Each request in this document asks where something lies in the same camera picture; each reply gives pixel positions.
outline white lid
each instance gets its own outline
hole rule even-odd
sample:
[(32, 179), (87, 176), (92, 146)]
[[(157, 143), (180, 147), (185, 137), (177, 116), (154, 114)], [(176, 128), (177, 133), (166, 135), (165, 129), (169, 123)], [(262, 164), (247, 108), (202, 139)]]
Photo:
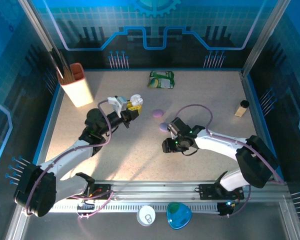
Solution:
[(135, 106), (142, 105), (144, 103), (144, 100), (141, 98), (139, 94), (135, 94), (130, 98), (130, 102), (132, 106), (135, 107)]
[(150, 226), (156, 218), (156, 212), (151, 206), (143, 206), (136, 214), (136, 219), (142, 226)]

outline pen holder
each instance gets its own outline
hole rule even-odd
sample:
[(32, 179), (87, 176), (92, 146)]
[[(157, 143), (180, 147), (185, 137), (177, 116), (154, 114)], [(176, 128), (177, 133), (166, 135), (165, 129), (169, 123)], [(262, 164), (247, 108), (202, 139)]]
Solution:
[(92, 103), (94, 98), (82, 65), (80, 63), (73, 63), (70, 65), (70, 69), (71, 71), (66, 67), (63, 68), (63, 79), (57, 72), (61, 87), (77, 108)]

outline small bottle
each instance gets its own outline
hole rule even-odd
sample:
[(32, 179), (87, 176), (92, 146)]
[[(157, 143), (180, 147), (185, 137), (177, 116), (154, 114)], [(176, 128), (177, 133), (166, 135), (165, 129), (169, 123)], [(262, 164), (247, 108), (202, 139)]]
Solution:
[(241, 101), (234, 115), (241, 118), (242, 115), (247, 111), (248, 107), (249, 107), (249, 102), (247, 100)]

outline green snack bag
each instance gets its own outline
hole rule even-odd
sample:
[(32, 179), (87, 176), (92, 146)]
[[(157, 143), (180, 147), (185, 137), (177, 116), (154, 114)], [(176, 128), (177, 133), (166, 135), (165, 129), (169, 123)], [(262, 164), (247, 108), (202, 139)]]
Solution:
[(172, 71), (151, 71), (148, 87), (153, 89), (173, 89), (175, 86), (174, 76)]

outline gear logo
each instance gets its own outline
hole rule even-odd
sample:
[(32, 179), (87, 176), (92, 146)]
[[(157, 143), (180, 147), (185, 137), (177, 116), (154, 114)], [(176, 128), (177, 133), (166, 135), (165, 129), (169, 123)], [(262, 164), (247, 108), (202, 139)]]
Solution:
[(130, 0), (130, 2), (140, 14), (156, 18), (158, 15), (163, 17), (164, 14), (169, 14), (172, 9), (175, 10), (181, 0)]

